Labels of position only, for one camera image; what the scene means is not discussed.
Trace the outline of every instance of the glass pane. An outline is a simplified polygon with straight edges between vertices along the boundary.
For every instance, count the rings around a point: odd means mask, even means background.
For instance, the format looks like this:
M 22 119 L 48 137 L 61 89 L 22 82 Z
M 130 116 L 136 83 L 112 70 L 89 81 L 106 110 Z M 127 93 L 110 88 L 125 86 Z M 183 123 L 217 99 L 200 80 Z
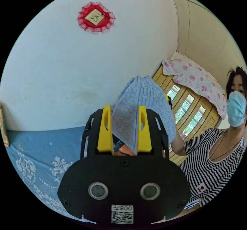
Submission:
M 188 95 L 185 102 L 181 105 L 181 107 L 179 108 L 179 110 L 175 114 L 176 124 L 183 117 L 183 115 L 188 110 L 188 108 L 190 107 L 190 105 L 192 104 L 194 99 L 195 98 L 192 97 L 190 94 Z
M 180 87 L 173 85 L 172 89 L 168 92 L 168 96 L 171 97 L 171 99 L 173 100 L 176 96 L 176 94 L 178 93 Z
M 181 138 L 184 140 L 189 133 L 195 128 L 197 123 L 200 121 L 201 117 L 203 116 L 204 112 L 206 111 L 205 108 L 202 106 L 199 108 L 198 112 L 194 116 L 194 118 L 190 121 L 188 126 L 183 130 L 183 132 L 180 134 Z

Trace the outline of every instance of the necklace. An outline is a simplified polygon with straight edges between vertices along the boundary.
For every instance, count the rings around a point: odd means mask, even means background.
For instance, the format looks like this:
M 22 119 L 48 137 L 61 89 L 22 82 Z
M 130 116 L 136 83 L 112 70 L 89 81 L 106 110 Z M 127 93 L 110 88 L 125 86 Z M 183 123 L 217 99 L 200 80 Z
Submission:
M 225 137 L 225 135 L 226 135 L 226 132 L 225 132 L 225 134 L 224 134 L 224 136 L 223 136 L 223 138 L 221 139 L 221 141 L 220 141 L 220 143 L 219 143 L 219 145 L 221 144 L 221 142 L 223 141 L 223 139 L 224 139 L 224 137 Z M 219 157 L 221 157 L 221 156 L 223 156 L 223 155 L 225 155 L 226 153 L 228 153 L 229 151 L 231 151 L 233 148 L 235 148 L 236 146 L 237 146 L 237 144 L 236 145 L 234 145 L 230 150 L 228 150 L 227 152 L 225 152 L 224 154 L 222 154 L 222 155 L 220 155 Z M 217 146 L 217 148 L 214 150 L 214 152 L 213 152 L 213 154 L 210 156 L 210 159 L 211 159 L 211 157 L 214 155 L 214 153 L 215 153 L 215 151 L 218 149 L 218 147 L 219 147 L 219 145 Z

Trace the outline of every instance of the qr code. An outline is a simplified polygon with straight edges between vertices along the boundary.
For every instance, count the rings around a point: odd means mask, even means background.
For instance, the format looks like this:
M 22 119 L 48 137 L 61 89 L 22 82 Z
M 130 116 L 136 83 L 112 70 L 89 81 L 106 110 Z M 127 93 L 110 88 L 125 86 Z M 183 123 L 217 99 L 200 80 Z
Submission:
M 112 211 L 111 223 L 133 224 L 133 221 L 134 221 L 133 211 L 128 211 L 128 212 Z

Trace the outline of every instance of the gray cloth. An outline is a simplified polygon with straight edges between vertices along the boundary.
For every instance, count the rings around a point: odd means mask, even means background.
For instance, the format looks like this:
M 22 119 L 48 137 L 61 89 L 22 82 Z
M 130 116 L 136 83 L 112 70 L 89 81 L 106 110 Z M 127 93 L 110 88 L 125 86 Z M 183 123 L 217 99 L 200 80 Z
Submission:
M 112 133 L 137 154 L 139 105 L 160 115 L 171 143 L 176 135 L 173 114 L 164 92 L 149 76 L 132 78 L 111 106 Z

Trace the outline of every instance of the woman's hair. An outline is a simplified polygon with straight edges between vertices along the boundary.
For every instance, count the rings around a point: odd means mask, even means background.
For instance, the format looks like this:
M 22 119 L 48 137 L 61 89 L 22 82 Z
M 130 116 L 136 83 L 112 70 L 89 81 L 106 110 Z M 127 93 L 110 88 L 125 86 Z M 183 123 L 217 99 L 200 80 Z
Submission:
M 226 84 L 226 95 L 227 95 L 227 100 L 229 99 L 229 95 L 232 89 L 232 84 L 233 84 L 233 79 L 236 75 L 240 75 L 242 77 L 242 82 L 243 82 L 243 87 L 244 87 L 244 93 L 245 93 L 245 98 L 247 98 L 247 74 L 246 72 L 241 68 L 237 67 L 236 70 L 230 69 L 229 72 L 227 73 L 227 76 L 229 75 L 227 84 Z

